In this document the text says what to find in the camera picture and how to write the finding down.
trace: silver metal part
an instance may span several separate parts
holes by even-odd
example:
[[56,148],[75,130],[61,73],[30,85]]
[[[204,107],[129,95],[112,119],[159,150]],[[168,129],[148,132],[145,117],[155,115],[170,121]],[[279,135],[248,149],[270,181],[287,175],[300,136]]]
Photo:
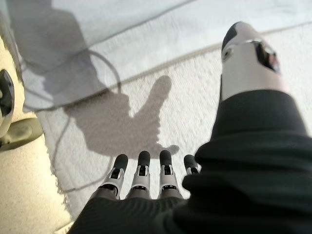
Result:
[[150,195],[151,179],[149,167],[145,166],[145,175],[139,175],[141,167],[141,165],[138,165],[138,167],[136,168],[136,173],[133,177],[131,188],[136,186],[143,186],[147,189],[148,195]]
[[165,175],[165,165],[162,165],[160,167],[159,196],[158,197],[160,197],[162,188],[166,185],[175,186],[176,189],[179,191],[177,181],[176,181],[176,174],[172,168],[172,165],[169,165],[169,167],[170,167],[170,175]]
[[114,169],[115,169],[115,167],[112,168],[112,170],[110,171],[110,173],[108,174],[108,176],[106,177],[106,179],[104,180],[104,182],[100,186],[103,186],[104,184],[114,185],[117,188],[116,198],[120,199],[120,191],[121,191],[121,187],[123,184],[125,171],[122,168],[120,168],[117,179],[114,179],[114,178],[111,178]]
[[[275,51],[248,24],[237,23],[237,35],[222,50],[221,99],[226,100],[236,94],[253,90],[278,90],[289,93],[282,79]],[[259,59],[256,46],[268,54],[270,69]]]
[[191,167],[189,167],[188,169],[186,169],[186,174],[187,175],[192,175],[192,168]]

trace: white rug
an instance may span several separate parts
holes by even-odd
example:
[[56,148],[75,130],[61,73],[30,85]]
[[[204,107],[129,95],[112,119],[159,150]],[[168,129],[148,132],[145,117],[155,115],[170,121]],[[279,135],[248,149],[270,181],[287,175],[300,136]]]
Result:
[[312,21],[310,0],[0,0],[0,11],[18,46],[25,111],[81,100],[218,44],[240,20],[259,32]]
[[[312,24],[265,36],[277,51],[309,133],[312,133]],[[41,111],[51,163],[59,188],[67,193],[69,211],[76,218],[91,193],[125,153],[129,164],[121,197],[129,191],[142,150],[151,152],[151,190],[159,183],[158,154],[163,147],[173,155],[181,182],[186,175],[183,157],[209,140],[215,120],[221,75],[220,49],[124,83],[118,89],[76,105]]]

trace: tiled floor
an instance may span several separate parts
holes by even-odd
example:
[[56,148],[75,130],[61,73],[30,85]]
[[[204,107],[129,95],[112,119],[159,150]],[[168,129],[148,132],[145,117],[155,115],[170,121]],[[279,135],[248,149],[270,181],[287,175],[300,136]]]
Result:
[[[34,117],[23,113],[23,86],[18,82],[10,53],[0,38],[0,70],[5,68],[14,81],[13,121]],[[70,222],[58,194],[56,177],[44,136],[15,150],[0,153],[0,234],[52,234]]]

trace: black fingertip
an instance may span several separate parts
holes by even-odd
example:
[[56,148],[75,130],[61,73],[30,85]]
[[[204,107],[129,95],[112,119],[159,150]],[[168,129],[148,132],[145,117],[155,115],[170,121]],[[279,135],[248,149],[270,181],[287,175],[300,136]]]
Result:
[[138,156],[138,160],[137,160],[137,165],[141,165],[141,166],[150,166],[150,161],[151,161],[151,155],[149,152],[147,151],[142,151],[139,156]]
[[121,154],[116,157],[113,167],[122,168],[124,171],[126,171],[127,165],[128,165],[128,157],[124,154]]
[[195,161],[195,158],[193,155],[186,155],[184,157],[184,166],[185,166],[185,169],[187,170],[189,167],[190,168],[194,168],[194,167],[197,167],[198,164],[197,162]]
[[225,35],[225,37],[224,37],[224,39],[223,39],[223,43],[222,43],[222,50],[223,50],[223,48],[225,47],[225,45],[231,40],[231,39],[233,39],[236,35],[237,35],[237,31],[236,31],[236,25],[238,24],[238,23],[241,23],[241,21],[240,22],[236,22],[235,24],[233,24],[230,28],[229,28],[229,30],[228,30],[228,32],[226,33],[226,35]]
[[168,150],[163,150],[159,154],[160,165],[172,165],[171,153]]

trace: beige floor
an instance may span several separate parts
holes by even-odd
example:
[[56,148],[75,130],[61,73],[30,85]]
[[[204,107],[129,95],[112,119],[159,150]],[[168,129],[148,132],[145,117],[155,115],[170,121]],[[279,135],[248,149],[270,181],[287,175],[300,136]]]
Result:
[[[0,70],[14,81],[13,121],[34,117],[23,113],[23,87],[17,80],[13,60],[0,38]],[[52,234],[70,223],[51,174],[44,136],[15,150],[0,154],[0,234]]]

